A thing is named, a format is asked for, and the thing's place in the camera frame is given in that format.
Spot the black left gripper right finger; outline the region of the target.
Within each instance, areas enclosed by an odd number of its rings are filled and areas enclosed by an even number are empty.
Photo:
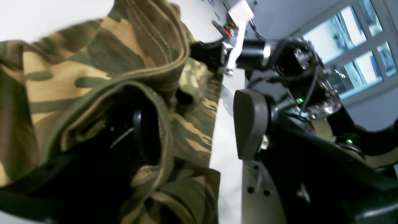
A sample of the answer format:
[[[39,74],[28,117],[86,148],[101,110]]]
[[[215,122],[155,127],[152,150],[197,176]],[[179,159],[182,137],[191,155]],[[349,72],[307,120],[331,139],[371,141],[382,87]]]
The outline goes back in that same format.
[[[367,132],[341,108],[336,142],[308,133],[260,92],[238,90],[233,102],[238,157],[258,161],[276,185],[289,224],[396,224],[397,180],[349,154],[397,150],[397,122]]]

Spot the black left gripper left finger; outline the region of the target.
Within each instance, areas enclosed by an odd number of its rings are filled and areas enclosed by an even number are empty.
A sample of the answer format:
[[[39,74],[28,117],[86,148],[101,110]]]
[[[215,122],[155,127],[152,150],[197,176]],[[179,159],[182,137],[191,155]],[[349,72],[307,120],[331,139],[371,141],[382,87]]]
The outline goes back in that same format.
[[[115,224],[138,169],[160,160],[154,104],[141,91],[116,96],[110,124],[1,188],[1,211],[46,224]]]

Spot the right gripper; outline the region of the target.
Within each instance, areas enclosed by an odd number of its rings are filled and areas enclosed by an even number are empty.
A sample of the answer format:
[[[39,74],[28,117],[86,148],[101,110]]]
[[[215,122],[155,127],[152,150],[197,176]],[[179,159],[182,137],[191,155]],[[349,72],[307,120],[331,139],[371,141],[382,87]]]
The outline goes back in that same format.
[[[218,40],[212,43],[195,42],[190,44],[190,58],[204,63],[209,70],[217,70],[223,67],[223,74],[232,75],[235,69],[259,70],[269,62],[273,51],[273,42],[262,39],[244,39],[243,48],[236,59],[235,67],[227,68],[230,52],[235,46],[236,37],[226,32],[223,34],[223,41]]]

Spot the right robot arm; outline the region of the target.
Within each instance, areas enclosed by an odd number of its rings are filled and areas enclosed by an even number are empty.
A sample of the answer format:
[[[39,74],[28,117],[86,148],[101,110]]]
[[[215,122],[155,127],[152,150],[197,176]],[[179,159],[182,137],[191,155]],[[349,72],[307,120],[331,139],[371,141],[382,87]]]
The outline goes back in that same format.
[[[253,71],[273,70],[274,77],[258,77],[249,83],[253,88],[262,80],[280,83],[289,90],[301,113],[310,120],[349,119],[339,95],[330,85],[329,74],[314,48],[300,39],[269,40],[244,39],[236,62],[238,69]]]

